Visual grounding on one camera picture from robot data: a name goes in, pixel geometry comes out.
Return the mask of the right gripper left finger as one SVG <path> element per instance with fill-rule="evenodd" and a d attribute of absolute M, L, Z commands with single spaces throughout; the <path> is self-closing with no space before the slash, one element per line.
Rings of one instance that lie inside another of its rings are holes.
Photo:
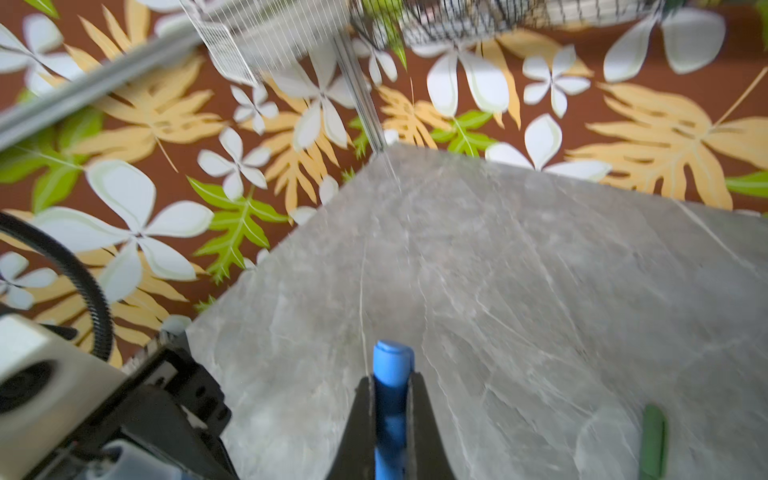
<path fill-rule="evenodd" d="M 326 479 L 373 480 L 375 446 L 375 385 L 371 376 L 364 376 L 355 389 L 347 423 Z"/>

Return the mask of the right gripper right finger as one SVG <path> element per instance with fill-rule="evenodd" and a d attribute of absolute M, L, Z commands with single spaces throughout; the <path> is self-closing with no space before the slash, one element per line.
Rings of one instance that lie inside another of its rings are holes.
<path fill-rule="evenodd" d="M 421 373 L 412 372 L 406 397 L 406 478 L 455 480 Z"/>

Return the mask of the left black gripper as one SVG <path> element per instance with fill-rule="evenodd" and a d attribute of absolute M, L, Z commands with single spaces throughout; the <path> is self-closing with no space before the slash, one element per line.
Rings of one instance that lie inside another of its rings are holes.
<path fill-rule="evenodd" d="M 123 440 L 193 479 L 236 479 L 221 439 L 231 417 L 187 335 L 163 332 L 129 363 L 126 381 L 35 466 L 35 477 L 83 479 L 89 461 Z"/>

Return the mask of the blue pen cap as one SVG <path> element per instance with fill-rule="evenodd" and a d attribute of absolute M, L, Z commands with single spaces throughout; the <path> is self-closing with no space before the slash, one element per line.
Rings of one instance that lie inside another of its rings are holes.
<path fill-rule="evenodd" d="M 414 352 L 404 344 L 380 340 L 373 349 L 375 397 L 375 478 L 403 479 L 406 455 L 406 400 L 414 371 Z"/>

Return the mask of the dark green pen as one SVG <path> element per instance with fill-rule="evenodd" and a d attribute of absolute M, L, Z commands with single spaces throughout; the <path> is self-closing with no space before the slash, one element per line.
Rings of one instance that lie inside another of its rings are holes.
<path fill-rule="evenodd" d="M 667 418 L 660 407 L 647 404 L 642 415 L 638 478 L 640 480 L 663 479 L 666 475 L 667 455 Z"/>

